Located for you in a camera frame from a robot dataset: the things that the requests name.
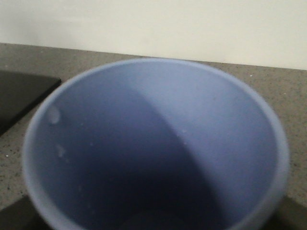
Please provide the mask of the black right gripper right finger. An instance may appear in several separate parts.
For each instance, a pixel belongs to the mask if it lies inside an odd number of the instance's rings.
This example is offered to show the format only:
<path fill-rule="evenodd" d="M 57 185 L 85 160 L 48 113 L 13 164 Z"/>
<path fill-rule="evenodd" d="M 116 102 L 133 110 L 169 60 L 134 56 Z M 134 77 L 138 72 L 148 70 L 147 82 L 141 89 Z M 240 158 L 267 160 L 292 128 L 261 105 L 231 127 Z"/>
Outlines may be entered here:
<path fill-rule="evenodd" d="M 307 208 L 285 196 L 262 230 L 307 230 Z"/>

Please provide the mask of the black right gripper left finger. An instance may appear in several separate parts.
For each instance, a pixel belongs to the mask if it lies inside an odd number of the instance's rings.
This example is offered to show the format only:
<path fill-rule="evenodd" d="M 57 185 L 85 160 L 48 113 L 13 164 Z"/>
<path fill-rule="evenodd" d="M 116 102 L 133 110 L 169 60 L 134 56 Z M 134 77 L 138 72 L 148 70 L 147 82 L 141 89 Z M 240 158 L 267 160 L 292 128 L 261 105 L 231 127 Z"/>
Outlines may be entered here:
<path fill-rule="evenodd" d="M 1 230 L 44 230 L 45 223 L 25 196 L 0 212 Z"/>

